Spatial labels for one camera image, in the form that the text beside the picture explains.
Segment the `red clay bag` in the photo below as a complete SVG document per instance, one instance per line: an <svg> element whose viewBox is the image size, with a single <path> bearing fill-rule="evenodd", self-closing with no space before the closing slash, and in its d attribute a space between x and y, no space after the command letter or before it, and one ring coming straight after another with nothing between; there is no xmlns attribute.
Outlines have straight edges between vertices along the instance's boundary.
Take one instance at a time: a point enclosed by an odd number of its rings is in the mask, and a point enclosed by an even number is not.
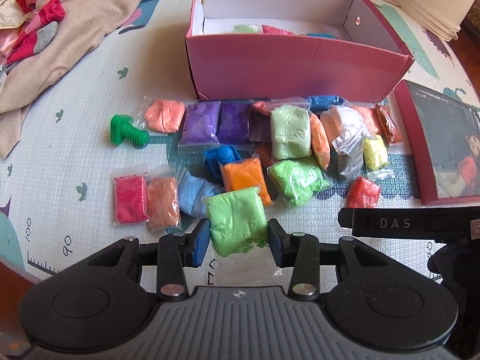
<svg viewBox="0 0 480 360"><path fill-rule="evenodd" d="M381 186L359 176L352 183L346 197L346 208L375 208L381 193Z"/></svg>

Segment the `cartoon play mat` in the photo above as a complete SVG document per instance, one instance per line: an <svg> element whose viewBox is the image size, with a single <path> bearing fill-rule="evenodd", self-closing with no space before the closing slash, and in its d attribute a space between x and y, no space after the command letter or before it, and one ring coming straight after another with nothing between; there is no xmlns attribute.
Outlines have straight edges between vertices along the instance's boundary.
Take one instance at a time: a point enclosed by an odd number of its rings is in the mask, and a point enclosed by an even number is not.
<svg viewBox="0 0 480 360"><path fill-rule="evenodd" d="M1 255L39 279L51 277L82 258L118 241L136 236L157 241L146 225L114 225L112 174L116 169L163 163L182 164L205 177L203 157L177 155L177 135L160 136L153 145L135 149L129 141L110 144L114 114L137 115L137 104L148 98L193 100L194 89L185 52L192 0L154 0L144 28L104 38L33 104L22 128L21 141L1 159ZM479 97L451 44L431 41L423 28L390 0L371 0L394 24L407 44L421 46L428 68L415 62L407 79L479 106ZM379 206L421 206L413 157L407 141L389 155L394 179L383 180ZM287 232L306 230L322 242L349 234L337 225L337 210L348 187L339 184L298 211L282 199L266 209ZM186 271L189 289L204 284L287 287L291 269L280 270L266 249L216 260L208 250L198 270Z"/></svg>

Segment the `pile of colourful clothes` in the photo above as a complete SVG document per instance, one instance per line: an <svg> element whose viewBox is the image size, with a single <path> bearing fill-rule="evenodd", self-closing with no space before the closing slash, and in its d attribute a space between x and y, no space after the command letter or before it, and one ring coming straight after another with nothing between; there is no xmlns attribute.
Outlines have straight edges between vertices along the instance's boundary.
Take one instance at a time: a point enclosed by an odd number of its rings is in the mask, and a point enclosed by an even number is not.
<svg viewBox="0 0 480 360"><path fill-rule="evenodd" d="M1 64L11 67L43 51L64 16L59 0L1 0Z"/></svg>

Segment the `white clay bag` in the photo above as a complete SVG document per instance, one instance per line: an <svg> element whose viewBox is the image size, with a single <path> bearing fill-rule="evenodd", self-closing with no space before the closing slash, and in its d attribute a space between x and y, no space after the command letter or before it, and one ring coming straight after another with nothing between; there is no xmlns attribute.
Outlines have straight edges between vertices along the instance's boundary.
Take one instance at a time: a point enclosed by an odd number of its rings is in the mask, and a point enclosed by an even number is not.
<svg viewBox="0 0 480 360"><path fill-rule="evenodd" d="M359 111L348 106L331 106L329 112L339 131L333 140L335 150L347 152L347 147L372 137Z"/></svg>

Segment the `magenta clay bag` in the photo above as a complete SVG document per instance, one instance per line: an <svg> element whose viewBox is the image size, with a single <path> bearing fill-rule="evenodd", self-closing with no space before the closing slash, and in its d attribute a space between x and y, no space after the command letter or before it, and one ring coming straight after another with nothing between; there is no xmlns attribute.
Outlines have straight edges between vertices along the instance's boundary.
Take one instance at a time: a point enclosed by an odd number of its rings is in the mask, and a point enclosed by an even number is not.
<svg viewBox="0 0 480 360"><path fill-rule="evenodd" d="M146 213L146 174L122 174L113 177L114 225L140 224Z"/></svg>

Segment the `peach clay bag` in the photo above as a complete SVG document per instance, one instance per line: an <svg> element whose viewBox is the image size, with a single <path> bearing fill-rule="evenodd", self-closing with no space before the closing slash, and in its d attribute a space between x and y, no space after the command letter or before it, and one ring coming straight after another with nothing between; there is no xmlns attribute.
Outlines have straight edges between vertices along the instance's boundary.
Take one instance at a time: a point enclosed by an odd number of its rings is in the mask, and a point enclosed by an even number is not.
<svg viewBox="0 0 480 360"><path fill-rule="evenodd" d="M158 177L147 186L148 228L159 232L179 228L181 222L175 177Z"/></svg>

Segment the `box lid with woman photo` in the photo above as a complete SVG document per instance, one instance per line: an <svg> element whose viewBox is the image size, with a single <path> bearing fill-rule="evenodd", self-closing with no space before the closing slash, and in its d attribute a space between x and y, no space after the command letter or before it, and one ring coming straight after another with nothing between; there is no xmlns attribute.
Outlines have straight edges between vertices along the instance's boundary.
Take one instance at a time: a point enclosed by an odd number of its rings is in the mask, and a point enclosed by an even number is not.
<svg viewBox="0 0 480 360"><path fill-rule="evenodd" d="M402 80L394 95L424 205L479 201L479 108Z"/></svg>

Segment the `bright green clay bag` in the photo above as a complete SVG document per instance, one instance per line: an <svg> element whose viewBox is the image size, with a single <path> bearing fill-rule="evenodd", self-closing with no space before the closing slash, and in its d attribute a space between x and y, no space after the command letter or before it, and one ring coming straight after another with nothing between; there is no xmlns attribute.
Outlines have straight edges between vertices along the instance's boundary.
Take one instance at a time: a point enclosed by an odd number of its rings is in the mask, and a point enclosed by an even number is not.
<svg viewBox="0 0 480 360"><path fill-rule="evenodd" d="M224 258L268 243L268 221L258 186L204 197L213 247Z"/></svg>

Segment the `light blue clay bag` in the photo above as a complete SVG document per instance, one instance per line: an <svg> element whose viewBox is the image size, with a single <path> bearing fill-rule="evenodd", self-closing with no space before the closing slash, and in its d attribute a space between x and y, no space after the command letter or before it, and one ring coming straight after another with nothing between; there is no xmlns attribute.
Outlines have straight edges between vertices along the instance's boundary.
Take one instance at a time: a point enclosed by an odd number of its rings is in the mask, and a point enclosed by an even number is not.
<svg viewBox="0 0 480 360"><path fill-rule="evenodd" d="M207 209L203 203L204 197L222 194L224 188L219 184L191 175L187 170L182 172L178 185L178 201L180 210L195 218L206 218Z"/></svg>

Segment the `dark purple clay bag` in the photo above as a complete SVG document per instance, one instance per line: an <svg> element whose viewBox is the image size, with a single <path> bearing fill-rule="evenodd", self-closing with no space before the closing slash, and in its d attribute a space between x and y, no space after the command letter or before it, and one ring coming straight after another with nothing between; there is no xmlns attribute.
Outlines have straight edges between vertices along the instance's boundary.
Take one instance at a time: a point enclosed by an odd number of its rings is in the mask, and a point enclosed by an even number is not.
<svg viewBox="0 0 480 360"><path fill-rule="evenodd" d="M245 145L250 142L250 102L222 102L217 137L221 144Z"/></svg>

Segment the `grey silver clay bag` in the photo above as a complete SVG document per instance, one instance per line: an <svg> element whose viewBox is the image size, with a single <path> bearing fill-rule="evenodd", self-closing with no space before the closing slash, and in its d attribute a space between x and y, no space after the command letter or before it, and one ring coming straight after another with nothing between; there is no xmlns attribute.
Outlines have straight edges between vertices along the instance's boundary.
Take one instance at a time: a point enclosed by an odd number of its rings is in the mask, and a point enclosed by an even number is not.
<svg viewBox="0 0 480 360"><path fill-rule="evenodd" d="M363 136L346 131L333 140L337 153L338 175L343 180L352 180L364 166Z"/></svg>

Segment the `pale green clay bag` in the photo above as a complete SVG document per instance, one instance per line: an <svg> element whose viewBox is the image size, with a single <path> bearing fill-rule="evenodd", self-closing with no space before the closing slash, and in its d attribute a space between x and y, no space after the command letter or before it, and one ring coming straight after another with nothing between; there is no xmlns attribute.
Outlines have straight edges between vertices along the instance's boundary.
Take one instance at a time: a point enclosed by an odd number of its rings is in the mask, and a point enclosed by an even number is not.
<svg viewBox="0 0 480 360"><path fill-rule="evenodd" d="M306 158L311 155L311 125L306 109L283 105L270 116L272 154L276 159Z"/></svg>

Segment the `beige cloth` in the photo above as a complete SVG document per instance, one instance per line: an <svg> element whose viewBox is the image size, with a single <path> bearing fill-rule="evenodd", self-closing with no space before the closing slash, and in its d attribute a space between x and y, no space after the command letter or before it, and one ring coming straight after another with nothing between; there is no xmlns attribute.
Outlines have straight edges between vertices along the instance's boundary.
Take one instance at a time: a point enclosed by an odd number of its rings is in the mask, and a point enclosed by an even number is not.
<svg viewBox="0 0 480 360"><path fill-rule="evenodd" d="M38 7L49 0L37 0ZM142 0L59 0L66 16L49 45L20 61L1 88L1 158L20 141L31 103L103 38L124 24Z"/></svg>

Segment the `orange striped clay bag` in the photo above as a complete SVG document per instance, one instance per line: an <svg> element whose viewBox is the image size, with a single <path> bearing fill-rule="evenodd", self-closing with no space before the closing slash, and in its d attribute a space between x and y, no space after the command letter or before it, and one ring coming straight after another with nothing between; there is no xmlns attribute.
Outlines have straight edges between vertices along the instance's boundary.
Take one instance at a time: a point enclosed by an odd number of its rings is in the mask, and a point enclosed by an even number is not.
<svg viewBox="0 0 480 360"><path fill-rule="evenodd" d="M315 114L310 114L311 143L316 160L325 171L330 164L330 145L323 123Z"/></svg>

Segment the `light orange clay bag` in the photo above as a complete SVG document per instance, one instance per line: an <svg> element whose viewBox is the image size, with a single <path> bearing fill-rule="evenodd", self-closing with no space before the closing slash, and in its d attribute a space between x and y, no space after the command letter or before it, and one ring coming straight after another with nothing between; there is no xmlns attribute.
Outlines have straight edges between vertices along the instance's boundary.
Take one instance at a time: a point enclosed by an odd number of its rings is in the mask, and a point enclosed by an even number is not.
<svg viewBox="0 0 480 360"><path fill-rule="evenodd" d="M372 135L380 135L382 126L377 116L377 111L374 108L365 106L354 106L354 110L358 111L362 119Z"/></svg>

